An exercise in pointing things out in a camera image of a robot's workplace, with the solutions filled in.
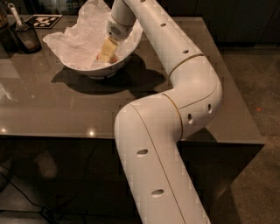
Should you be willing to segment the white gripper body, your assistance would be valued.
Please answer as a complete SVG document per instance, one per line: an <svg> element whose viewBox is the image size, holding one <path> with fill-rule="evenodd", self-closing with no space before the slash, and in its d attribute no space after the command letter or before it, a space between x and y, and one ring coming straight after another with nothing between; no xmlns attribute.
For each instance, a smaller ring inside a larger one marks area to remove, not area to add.
<svg viewBox="0 0 280 224"><path fill-rule="evenodd" d="M133 17L126 21L118 22L110 16L106 24L106 32L112 39L122 42L127 39L132 32L134 24L135 19Z"/></svg>

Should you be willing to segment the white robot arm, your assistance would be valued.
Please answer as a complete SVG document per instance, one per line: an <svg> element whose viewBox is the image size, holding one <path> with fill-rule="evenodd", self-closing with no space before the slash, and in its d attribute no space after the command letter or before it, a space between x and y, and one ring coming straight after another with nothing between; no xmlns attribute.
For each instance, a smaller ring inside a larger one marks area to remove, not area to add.
<svg viewBox="0 0 280 224"><path fill-rule="evenodd" d="M139 23L172 88L124 106L115 143L143 224L211 224L179 155L179 140L203 129L222 101L221 81L203 52L156 0L115 0L108 35L126 39Z"/></svg>

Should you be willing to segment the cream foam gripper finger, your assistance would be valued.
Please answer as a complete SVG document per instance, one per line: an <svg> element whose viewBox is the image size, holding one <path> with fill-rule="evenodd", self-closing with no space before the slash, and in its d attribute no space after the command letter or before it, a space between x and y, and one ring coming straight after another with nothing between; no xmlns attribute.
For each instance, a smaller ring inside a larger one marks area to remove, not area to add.
<svg viewBox="0 0 280 224"><path fill-rule="evenodd" d="M101 47L101 51L99 53L106 54L109 57L112 57L114 54L116 54L117 47L118 47L117 41L111 37L108 37L104 39L103 45Z"/></svg>

